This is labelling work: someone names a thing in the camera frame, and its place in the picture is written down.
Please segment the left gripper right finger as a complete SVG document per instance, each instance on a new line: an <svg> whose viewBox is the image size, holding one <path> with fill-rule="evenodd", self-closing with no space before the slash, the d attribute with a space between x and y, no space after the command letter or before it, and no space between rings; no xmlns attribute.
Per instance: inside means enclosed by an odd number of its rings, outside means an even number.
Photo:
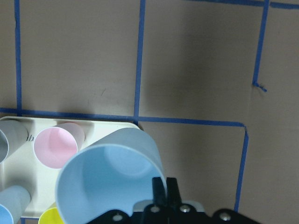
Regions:
<svg viewBox="0 0 299 224"><path fill-rule="evenodd" d="M180 196L177 179L173 177L167 177L166 184L168 205L180 205L182 203L182 199Z"/></svg>

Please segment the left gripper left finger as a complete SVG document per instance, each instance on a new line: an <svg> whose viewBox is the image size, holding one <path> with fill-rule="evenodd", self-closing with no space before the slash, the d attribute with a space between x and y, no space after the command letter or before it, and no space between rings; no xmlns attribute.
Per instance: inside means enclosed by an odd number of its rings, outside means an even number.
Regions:
<svg viewBox="0 0 299 224"><path fill-rule="evenodd" d="M160 177L152 178L153 203L155 205L167 205L165 187Z"/></svg>

